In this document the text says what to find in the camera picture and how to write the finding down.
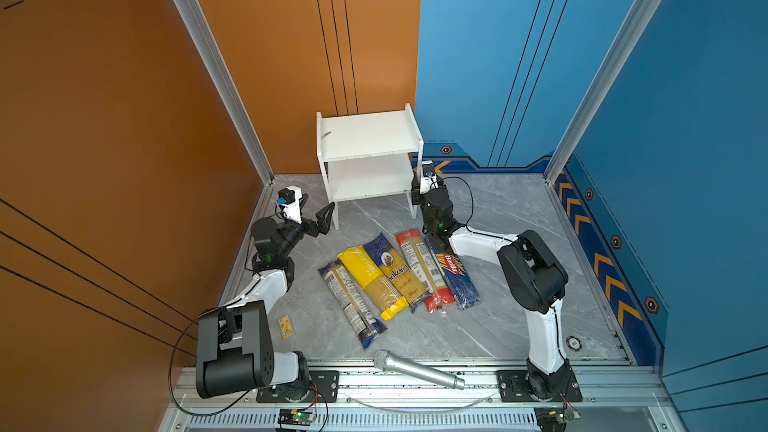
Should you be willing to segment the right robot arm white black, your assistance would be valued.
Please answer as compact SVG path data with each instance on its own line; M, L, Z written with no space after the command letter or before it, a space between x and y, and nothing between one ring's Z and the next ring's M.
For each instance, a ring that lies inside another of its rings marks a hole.
M562 299L569 277L541 236L479 231L453 215L444 180L434 172L416 172L411 201L423 218L423 231L440 251L499 266L512 297L525 310L529 353L527 380L533 394L548 399L566 388L573 369L563 348Z

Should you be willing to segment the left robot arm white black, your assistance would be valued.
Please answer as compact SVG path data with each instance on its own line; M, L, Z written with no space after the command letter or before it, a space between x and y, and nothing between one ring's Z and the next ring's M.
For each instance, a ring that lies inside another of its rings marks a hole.
M196 390L204 399L273 388L291 401L311 389L301 352L277 352L268 313L290 289L295 277L291 251L306 236L326 235L335 204L313 220L302 216L307 198L297 186L278 192L276 213L257 219L250 229L255 253L252 280L235 298L198 319Z

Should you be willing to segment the clear labelled spaghetti bag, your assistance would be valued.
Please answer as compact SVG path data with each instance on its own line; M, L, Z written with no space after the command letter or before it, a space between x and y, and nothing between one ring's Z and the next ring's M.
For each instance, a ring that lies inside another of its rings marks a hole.
M368 307L360 287L340 260L320 267L318 272L340 305L362 348L367 350L387 327Z

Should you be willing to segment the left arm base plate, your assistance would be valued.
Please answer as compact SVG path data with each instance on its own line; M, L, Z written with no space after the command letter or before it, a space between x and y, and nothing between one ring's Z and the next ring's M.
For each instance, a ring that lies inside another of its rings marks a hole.
M320 403L337 401L340 373L338 370L310 370L307 378L290 384L281 384L257 390L256 401L260 404L310 404L319 393Z

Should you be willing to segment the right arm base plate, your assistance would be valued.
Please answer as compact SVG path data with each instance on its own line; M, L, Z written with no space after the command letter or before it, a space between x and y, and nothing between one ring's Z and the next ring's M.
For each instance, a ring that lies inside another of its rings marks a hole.
M505 403L583 401L575 373L568 368L542 375L523 370L500 370L496 379L501 400Z

